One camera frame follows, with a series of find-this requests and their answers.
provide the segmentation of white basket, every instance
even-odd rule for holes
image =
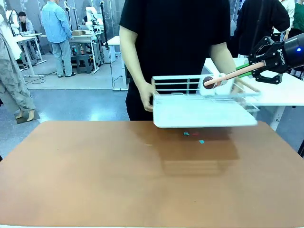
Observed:
[[[257,125],[257,121],[252,114],[258,112],[259,109],[253,104],[247,103],[245,97],[257,97],[260,95],[260,91],[242,80],[238,81],[243,86],[248,87],[252,91],[251,93],[245,93],[244,88],[234,83],[233,80],[230,81],[230,84],[221,86],[222,91],[216,89],[205,91],[202,88],[202,80],[205,77],[207,75],[153,77],[152,84],[156,91],[169,93],[154,94],[154,124],[160,128]],[[159,89],[162,86],[178,86],[178,88]],[[237,86],[241,92],[231,94],[232,86]]]

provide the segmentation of brown table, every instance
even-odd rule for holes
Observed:
[[[188,132],[42,123],[0,162],[0,224],[304,226],[304,161],[270,127]]]

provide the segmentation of black shoe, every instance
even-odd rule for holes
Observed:
[[[75,76],[75,75],[76,75],[76,74],[73,72],[71,76],[67,76],[67,75],[66,75],[66,77],[73,77],[73,76]]]

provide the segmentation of green strip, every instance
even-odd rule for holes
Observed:
[[[247,67],[247,66],[249,66],[249,63],[237,67],[237,70],[243,69],[243,68],[245,68],[245,67]],[[251,73],[251,72],[244,73],[244,74],[238,76],[238,78],[246,77],[246,76],[249,76],[249,75],[252,75],[252,73]]]

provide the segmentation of blue jeans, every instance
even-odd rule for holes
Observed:
[[[57,75],[63,75],[63,66],[62,60],[65,65],[66,76],[71,76],[73,73],[72,64],[71,64],[71,47],[68,39],[61,43],[51,43],[53,47],[53,53],[57,60],[56,67],[57,67]]]

